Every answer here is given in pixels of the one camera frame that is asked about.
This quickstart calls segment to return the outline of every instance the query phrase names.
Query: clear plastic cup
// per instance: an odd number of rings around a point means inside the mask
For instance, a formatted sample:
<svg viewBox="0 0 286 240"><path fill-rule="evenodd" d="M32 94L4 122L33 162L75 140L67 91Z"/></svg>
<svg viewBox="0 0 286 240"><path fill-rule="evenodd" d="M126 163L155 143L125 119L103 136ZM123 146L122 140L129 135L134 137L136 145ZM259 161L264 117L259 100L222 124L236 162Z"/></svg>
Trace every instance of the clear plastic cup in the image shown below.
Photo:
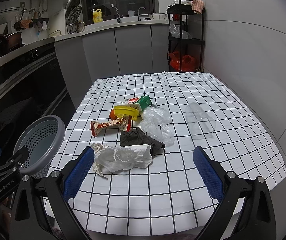
<svg viewBox="0 0 286 240"><path fill-rule="evenodd" d="M216 122L199 104L190 103L185 109L188 129L195 140L211 138Z"/></svg>

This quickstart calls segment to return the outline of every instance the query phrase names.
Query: metal screw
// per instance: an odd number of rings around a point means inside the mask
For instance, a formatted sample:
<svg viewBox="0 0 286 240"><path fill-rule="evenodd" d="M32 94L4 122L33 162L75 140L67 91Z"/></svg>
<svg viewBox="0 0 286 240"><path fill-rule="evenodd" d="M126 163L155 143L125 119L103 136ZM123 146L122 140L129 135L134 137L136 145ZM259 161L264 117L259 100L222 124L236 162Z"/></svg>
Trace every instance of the metal screw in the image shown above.
<svg viewBox="0 0 286 240"><path fill-rule="evenodd" d="M228 176L229 178L231 178L231 179L233 179L233 178L236 177L236 175L235 175L235 173L234 173L233 171L229 171L229 172L227 173L227 176Z"/></svg>
<svg viewBox="0 0 286 240"><path fill-rule="evenodd" d="M260 183L264 183L265 182L265 179L261 176L258 176L257 177L257 180L260 182Z"/></svg>
<svg viewBox="0 0 286 240"><path fill-rule="evenodd" d="M22 177L22 180L23 181L27 181L29 179L29 175L24 175L23 177Z"/></svg>
<svg viewBox="0 0 286 240"><path fill-rule="evenodd" d="M56 178L56 177L59 176L59 175L60 175L60 171L58 171L58 170L53 171L53 172L51 173L51 176L52 176L53 178Z"/></svg>

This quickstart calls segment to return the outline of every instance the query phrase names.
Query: pink towel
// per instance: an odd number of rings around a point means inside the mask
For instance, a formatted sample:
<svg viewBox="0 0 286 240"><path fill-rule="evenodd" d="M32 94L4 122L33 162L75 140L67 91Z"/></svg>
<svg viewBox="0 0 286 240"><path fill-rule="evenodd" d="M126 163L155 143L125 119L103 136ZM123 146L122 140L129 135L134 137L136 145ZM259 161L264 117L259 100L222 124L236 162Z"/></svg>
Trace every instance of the pink towel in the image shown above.
<svg viewBox="0 0 286 240"><path fill-rule="evenodd" d="M198 14L202 14L204 8L204 2L201 0L193 0L192 10Z"/></svg>

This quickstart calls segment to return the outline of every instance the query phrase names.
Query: white tablecloth with black grid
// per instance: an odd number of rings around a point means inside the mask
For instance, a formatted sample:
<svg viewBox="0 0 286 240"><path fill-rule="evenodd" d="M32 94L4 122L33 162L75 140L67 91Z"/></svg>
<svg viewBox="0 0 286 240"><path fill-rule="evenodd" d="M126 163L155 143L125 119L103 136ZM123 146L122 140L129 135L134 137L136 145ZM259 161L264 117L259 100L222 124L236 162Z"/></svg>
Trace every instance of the white tablecloth with black grid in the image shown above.
<svg viewBox="0 0 286 240"><path fill-rule="evenodd" d="M212 199L195 168L192 153L202 146L226 171L242 178L263 176L271 190L286 176L284 161L259 120L224 84L208 73L125 75L97 80L65 131L49 173L76 159L85 146L99 142L119 146L113 127L94 138L90 122L105 122L124 98L149 95L171 112L175 143L159 152L147 169L134 168L106 178L91 169L69 204L88 230L116 235L161 235L203 226L214 211ZM184 118L188 103L197 102L216 120L212 138L192 140ZM139 127L139 118L132 127ZM53 215L48 201L47 213ZM240 211L242 201L235 212Z"/></svg>

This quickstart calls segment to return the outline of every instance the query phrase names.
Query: brown pot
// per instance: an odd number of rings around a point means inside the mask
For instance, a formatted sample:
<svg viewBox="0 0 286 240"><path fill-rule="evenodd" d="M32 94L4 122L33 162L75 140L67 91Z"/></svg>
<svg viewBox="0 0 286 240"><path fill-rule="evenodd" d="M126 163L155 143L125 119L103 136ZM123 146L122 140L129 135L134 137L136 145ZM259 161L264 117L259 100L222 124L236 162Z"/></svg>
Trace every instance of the brown pot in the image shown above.
<svg viewBox="0 0 286 240"><path fill-rule="evenodd" d="M13 51L22 46L21 32L12 33L7 37L0 34L0 40L0 53L2 55L5 55L10 51Z"/></svg>

